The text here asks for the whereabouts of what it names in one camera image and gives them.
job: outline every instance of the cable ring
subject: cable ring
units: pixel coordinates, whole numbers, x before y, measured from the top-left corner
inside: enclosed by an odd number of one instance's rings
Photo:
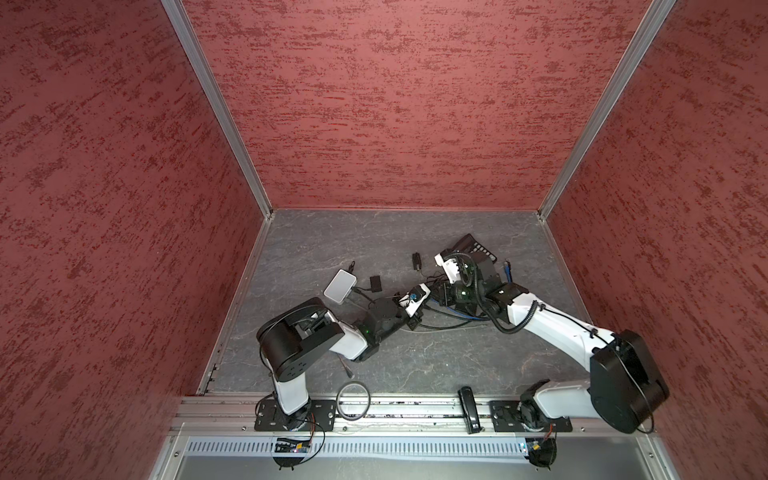
[[[359,387],[362,387],[363,390],[366,391],[366,395],[368,396],[368,405],[366,405],[365,409],[360,413],[359,415],[347,415],[344,413],[343,410],[341,410],[341,395],[350,387],[357,385]],[[341,418],[347,420],[348,422],[355,422],[356,420],[360,420],[362,417],[366,416],[366,413],[368,413],[368,409],[371,408],[371,392],[368,390],[368,387],[366,387],[366,384],[363,382],[358,382],[357,380],[353,380],[352,382],[345,383],[341,389],[339,389],[339,392],[336,394],[336,411],[341,415]]]

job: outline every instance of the textured red wall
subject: textured red wall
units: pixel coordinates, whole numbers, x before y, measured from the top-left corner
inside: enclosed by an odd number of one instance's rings
[[[0,5],[0,478],[143,480],[260,218],[159,1]]]
[[[768,478],[768,4],[678,0],[550,217],[670,383],[684,478]]]
[[[186,0],[276,207],[535,210],[648,0]]]

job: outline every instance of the red back wall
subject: red back wall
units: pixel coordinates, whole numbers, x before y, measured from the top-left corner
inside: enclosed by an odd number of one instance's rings
[[[275,207],[535,210],[648,0],[186,0]]]
[[[144,480],[260,216],[160,4],[0,5],[0,478]]]
[[[549,220],[595,321],[650,343],[683,478],[768,472],[766,25],[679,0]]]

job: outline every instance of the white rectangular device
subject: white rectangular device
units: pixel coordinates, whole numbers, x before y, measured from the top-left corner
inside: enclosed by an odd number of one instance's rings
[[[331,283],[328,284],[323,295],[327,296],[336,303],[344,301],[349,291],[357,284],[357,277],[345,270],[339,270]]]

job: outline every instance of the black mounting plate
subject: black mounting plate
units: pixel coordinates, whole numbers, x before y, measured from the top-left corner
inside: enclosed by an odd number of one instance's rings
[[[548,430],[542,430],[540,432],[532,432],[526,429],[522,423],[515,420],[512,415],[513,412],[518,411],[517,400],[492,400],[488,402],[488,406],[491,407],[491,420],[493,421],[493,429],[495,432],[525,432],[528,434],[541,433],[546,435]],[[557,432],[573,432],[574,426],[571,424],[571,419],[559,418],[554,420],[554,429]]]
[[[310,407],[310,413],[315,414],[315,422],[320,424],[326,432],[333,430],[333,421],[336,417],[336,400],[312,400],[310,399],[312,406]],[[298,430],[294,432],[308,432],[310,430],[310,423],[304,423]],[[286,424],[284,421],[284,414],[277,406],[277,402],[274,400],[264,400],[259,404],[259,411],[256,412],[256,422],[253,424],[253,429],[257,432],[287,432]]]

